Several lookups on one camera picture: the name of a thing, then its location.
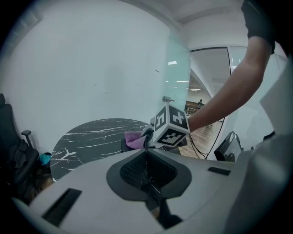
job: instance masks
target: person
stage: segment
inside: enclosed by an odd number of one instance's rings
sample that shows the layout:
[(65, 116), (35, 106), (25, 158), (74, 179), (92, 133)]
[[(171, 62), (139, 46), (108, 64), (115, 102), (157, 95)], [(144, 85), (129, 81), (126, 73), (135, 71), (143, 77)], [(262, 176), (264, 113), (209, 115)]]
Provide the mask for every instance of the person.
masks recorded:
[(277, 27), (267, 15), (274, 8), (271, 10), (266, 4), (267, 1), (263, 0), (244, 0), (241, 10), (249, 39), (245, 57), (220, 91), (188, 119), (190, 132), (223, 119), (253, 96), (262, 83), (270, 55), (274, 53), (275, 41), (281, 44), (286, 53), (287, 41), (281, 41), (277, 37)]
[(198, 107), (202, 107), (203, 104), (202, 104), (202, 99), (200, 99), (200, 101), (197, 103)]

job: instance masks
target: chair armrest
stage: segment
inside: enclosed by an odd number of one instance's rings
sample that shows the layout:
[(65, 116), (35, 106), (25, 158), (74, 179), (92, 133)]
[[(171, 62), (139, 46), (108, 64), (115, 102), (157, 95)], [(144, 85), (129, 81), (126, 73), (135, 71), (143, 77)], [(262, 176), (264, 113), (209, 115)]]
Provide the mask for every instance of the chair armrest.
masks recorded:
[(23, 136), (29, 136), (32, 132), (30, 130), (24, 130), (22, 131)]
[(26, 137), (28, 145), (33, 148), (32, 143), (31, 143), (31, 140), (28, 137), (31, 133), (32, 132), (30, 130), (24, 130), (22, 132), (22, 135)]

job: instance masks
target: black chair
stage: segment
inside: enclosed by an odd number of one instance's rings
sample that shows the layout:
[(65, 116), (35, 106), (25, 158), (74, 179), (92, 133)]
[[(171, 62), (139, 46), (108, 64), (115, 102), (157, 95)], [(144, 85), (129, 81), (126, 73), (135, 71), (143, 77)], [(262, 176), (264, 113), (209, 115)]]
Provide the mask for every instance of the black chair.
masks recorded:
[(0, 167), (5, 180), (14, 188), (23, 183), (35, 171), (38, 165), (39, 153), (32, 147), (29, 139), (30, 134), (31, 131), (28, 130), (22, 132), (28, 143), (27, 150), (24, 152), (27, 159), (26, 162), (17, 173), (9, 171), (9, 176), (7, 176), (6, 165), (9, 163), (7, 159), (9, 158), (10, 150), (12, 147), (18, 147), (22, 140), (14, 126), (12, 107), (10, 104), (5, 104), (4, 95), (0, 94)]

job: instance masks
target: black marble table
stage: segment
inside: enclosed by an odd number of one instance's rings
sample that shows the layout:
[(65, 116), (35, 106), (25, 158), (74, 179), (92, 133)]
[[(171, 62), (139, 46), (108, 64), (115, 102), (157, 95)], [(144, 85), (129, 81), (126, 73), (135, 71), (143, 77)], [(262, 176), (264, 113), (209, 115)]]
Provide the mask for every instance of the black marble table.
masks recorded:
[(76, 167), (121, 153), (121, 139), (128, 131), (148, 125), (132, 119), (101, 119), (84, 123), (66, 133), (52, 152), (51, 173), (57, 181)]

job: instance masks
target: pink cloth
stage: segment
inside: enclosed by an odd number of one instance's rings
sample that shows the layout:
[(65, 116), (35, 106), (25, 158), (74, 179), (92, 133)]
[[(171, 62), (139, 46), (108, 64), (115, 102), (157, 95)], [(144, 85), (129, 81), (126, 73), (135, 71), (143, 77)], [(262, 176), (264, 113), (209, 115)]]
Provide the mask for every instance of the pink cloth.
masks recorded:
[(126, 145), (132, 149), (144, 149), (147, 136), (141, 138), (141, 132), (124, 133)]

